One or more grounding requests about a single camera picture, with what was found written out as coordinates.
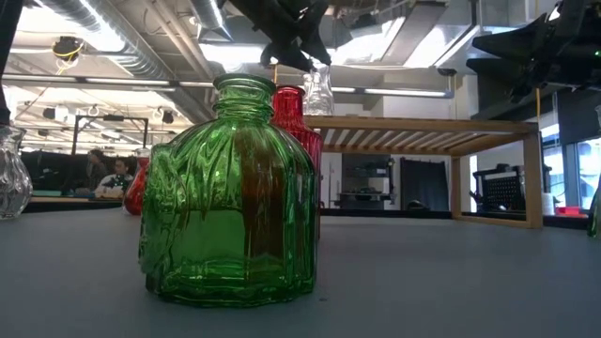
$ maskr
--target clear glass bottle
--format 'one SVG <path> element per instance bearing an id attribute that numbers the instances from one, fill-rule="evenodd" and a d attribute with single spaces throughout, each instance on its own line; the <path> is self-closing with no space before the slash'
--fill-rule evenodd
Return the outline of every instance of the clear glass bottle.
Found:
<path id="1" fill-rule="evenodd" d="M 305 74 L 303 110 L 305 115 L 334 115 L 334 95 L 331 92 L 330 66 L 315 63 L 315 70 Z"/>
<path id="2" fill-rule="evenodd" d="M 19 217 L 33 192 L 31 177 L 19 157 L 25 130 L 0 126 L 0 220 Z"/>
<path id="3" fill-rule="evenodd" d="M 144 200 L 144 183 L 146 181 L 146 169 L 150 162 L 150 150 L 140 148 L 135 150 L 135 155 L 138 160 L 135 178 L 130 183 L 129 188 L 125 192 L 123 198 L 123 208 L 131 215 L 142 214 L 142 201 Z"/>
<path id="4" fill-rule="evenodd" d="M 319 203 L 321 188 L 321 135 L 310 130 L 302 119 L 304 90 L 294 85 L 281 85 L 273 97 L 275 114 L 271 123 L 294 136 L 307 151 L 316 170 L 316 202 Z M 317 207 L 317 236 L 319 237 L 319 205 Z"/>
<path id="5" fill-rule="evenodd" d="M 218 118 L 154 146 L 146 173 L 140 264 L 146 288 L 201 306 L 256 306 L 311 292 L 316 173 L 273 127 L 272 82 L 215 81 Z"/>

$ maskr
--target shelf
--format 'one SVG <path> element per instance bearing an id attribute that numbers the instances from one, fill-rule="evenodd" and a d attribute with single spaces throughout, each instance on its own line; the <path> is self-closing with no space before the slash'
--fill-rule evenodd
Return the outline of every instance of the shelf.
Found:
<path id="1" fill-rule="evenodd" d="M 525 139 L 536 123 L 362 116 L 306 116 L 324 152 L 465 156 Z"/>

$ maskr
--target ductwork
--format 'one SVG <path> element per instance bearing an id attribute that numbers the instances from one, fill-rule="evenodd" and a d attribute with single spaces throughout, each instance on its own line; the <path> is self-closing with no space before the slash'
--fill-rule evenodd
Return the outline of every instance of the ductwork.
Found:
<path id="1" fill-rule="evenodd" d="M 89 34 L 86 41 L 105 52 L 122 52 L 113 57 L 123 69 L 136 78 L 173 79 L 173 72 L 161 61 L 138 32 L 108 0 L 38 0 L 43 6 L 66 20 L 79 24 Z M 183 88 L 174 92 L 158 92 L 171 100 L 192 123 L 213 118 L 211 110 Z"/>
<path id="2" fill-rule="evenodd" d="M 198 38 L 205 37 L 208 32 L 213 32 L 228 41 L 233 41 L 232 36 L 225 27 L 223 16 L 217 7 L 216 0 L 190 0 L 192 11 L 201 27 Z"/>

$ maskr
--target green object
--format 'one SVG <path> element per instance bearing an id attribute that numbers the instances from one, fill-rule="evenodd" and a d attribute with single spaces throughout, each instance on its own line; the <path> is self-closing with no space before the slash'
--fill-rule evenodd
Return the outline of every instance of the green object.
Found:
<path id="1" fill-rule="evenodd" d="M 272 82 L 215 81 L 216 120 L 152 149 L 139 258 L 146 288 L 201 306 L 256 306 L 313 290 L 316 175 L 269 124 Z"/>

